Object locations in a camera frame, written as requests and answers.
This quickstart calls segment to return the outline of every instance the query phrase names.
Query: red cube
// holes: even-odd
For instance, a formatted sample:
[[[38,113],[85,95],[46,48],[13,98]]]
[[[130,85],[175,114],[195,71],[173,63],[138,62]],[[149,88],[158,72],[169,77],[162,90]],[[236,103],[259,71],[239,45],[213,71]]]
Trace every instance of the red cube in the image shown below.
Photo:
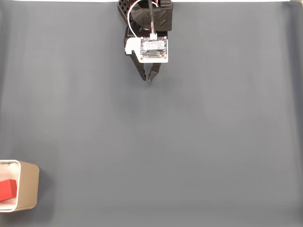
[[[0,181],[0,202],[15,198],[17,196],[16,180]]]

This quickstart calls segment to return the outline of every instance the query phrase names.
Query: cable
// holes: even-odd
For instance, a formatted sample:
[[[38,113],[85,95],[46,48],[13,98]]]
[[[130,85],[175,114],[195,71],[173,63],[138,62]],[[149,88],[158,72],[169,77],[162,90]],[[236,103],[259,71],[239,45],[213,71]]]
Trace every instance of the cable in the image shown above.
[[[130,16],[131,11],[132,11],[132,9],[134,8],[134,6],[135,6],[138,2],[140,2],[140,1],[142,1],[142,0],[137,0],[137,1],[135,1],[135,2],[133,3],[133,5],[130,6],[130,8],[129,8],[129,10],[128,10],[128,13],[127,13],[127,23],[128,23],[129,29],[131,30],[131,32],[133,33],[133,35],[134,35],[136,38],[137,38],[137,35],[134,33],[134,31],[133,31],[133,29],[132,29],[132,27],[131,27],[131,23],[130,23],[130,21],[129,21],[129,16]],[[158,7],[158,4],[157,4],[156,2],[152,2],[152,4],[156,5],[156,7]]]
[[[148,8],[150,8],[150,16],[151,16],[151,34],[155,34],[153,28],[153,10],[152,10],[152,0],[148,0]]]

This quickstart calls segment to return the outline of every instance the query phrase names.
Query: circuit board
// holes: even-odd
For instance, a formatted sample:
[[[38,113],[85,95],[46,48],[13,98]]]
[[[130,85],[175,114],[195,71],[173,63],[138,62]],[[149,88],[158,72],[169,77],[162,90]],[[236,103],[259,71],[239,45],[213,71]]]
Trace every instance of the circuit board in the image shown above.
[[[167,53],[167,37],[158,37],[157,40],[150,40],[149,37],[141,37],[140,57],[144,58],[164,58]]]

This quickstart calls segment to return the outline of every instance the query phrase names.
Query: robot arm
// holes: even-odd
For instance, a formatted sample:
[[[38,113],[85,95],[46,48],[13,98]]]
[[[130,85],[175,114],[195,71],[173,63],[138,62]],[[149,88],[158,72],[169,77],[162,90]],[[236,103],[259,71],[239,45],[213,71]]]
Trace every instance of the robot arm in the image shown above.
[[[125,54],[132,58],[143,80],[146,80],[144,63],[153,63],[148,76],[151,82],[161,63],[168,62],[173,4],[171,0],[119,0],[118,9],[128,24]]]

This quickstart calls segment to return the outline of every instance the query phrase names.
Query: gray surface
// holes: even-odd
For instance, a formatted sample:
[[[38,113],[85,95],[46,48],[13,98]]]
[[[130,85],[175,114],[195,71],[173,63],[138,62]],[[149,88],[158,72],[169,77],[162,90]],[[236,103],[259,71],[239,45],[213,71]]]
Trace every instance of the gray surface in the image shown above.
[[[0,158],[41,168],[1,227],[303,225],[299,3],[175,4],[152,84],[115,3],[0,9]]]

